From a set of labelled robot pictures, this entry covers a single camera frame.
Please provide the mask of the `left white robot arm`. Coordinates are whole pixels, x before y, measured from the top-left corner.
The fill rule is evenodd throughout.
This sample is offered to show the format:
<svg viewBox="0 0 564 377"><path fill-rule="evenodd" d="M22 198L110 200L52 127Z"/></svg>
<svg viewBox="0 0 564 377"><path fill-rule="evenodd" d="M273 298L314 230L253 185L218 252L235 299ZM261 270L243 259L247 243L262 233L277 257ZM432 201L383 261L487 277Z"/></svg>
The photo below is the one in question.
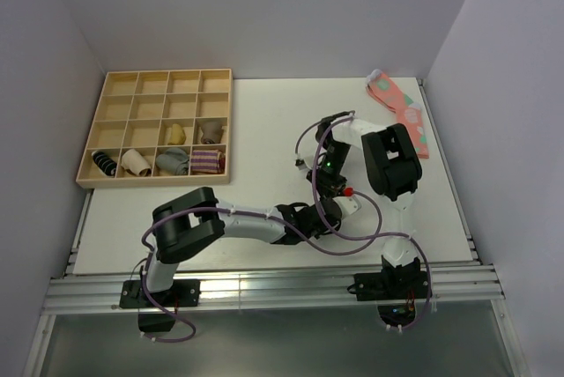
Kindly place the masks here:
<svg viewBox="0 0 564 377"><path fill-rule="evenodd" d="M168 302L174 274L222 237L294 246L339 229L354 207L342 196L323 198L321 208L307 203L278 204L270 209L238 208L219 200L212 188L197 188L152 212L152 226L142 237L149 250L140 296L152 306Z"/></svg>

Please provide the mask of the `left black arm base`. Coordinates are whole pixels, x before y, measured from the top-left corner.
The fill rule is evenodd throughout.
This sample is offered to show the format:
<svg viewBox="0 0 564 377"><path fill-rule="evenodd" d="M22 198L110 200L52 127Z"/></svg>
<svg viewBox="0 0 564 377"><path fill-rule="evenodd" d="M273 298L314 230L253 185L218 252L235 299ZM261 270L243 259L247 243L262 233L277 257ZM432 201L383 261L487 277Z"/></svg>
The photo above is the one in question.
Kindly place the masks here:
<svg viewBox="0 0 564 377"><path fill-rule="evenodd" d="M162 307L177 313L181 307L196 307L199 302L200 281L197 279L175 280L169 289L151 293L154 300ZM140 310L154 307L146 297L140 278L126 280L122 284L119 308ZM158 314L138 313L137 325L145 333L167 333L174 326L174 319L160 312Z"/></svg>

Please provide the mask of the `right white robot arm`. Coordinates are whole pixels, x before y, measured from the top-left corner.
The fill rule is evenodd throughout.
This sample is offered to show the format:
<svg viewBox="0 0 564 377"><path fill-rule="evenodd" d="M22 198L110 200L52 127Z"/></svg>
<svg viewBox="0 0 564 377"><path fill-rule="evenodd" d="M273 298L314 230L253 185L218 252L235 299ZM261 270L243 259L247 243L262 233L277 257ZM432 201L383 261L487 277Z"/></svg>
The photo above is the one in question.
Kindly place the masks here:
<svg viewBox="0 0 564 377"><path fill-rule="evenodd" d="M393 269L382 275L382 289L390 297L403 296L412 286L412 277L403 268L423 257L413 238L412 214L422 167L406 127L403 124L376 125L357 118L353 111L324 117L316 126L318 146L309 180L320 219L331 233L338 232L325 218L320 199L345 192L346 182L341 170L350 149L359 149L370 187L377 195L387 198L396 211L393 231L368 237L369 240L378 237L386 240L382 263Z"/></svg>

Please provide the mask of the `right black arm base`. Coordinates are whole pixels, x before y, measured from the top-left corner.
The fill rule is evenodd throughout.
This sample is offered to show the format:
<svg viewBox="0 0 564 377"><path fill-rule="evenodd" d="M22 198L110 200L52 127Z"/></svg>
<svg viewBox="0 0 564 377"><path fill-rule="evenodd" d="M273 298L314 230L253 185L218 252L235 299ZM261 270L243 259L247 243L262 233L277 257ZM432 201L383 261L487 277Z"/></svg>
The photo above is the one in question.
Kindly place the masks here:
<svg viewBox="0 0 564 377"><path fill-rule="evenodd" d="M378 272L354 274L346 290L359 302L376 301L384 326L397 332L417 321L417 301L424 300L424 307L429 308L433 294L430 277L419 258L398 266L383 260Z"/></svg>

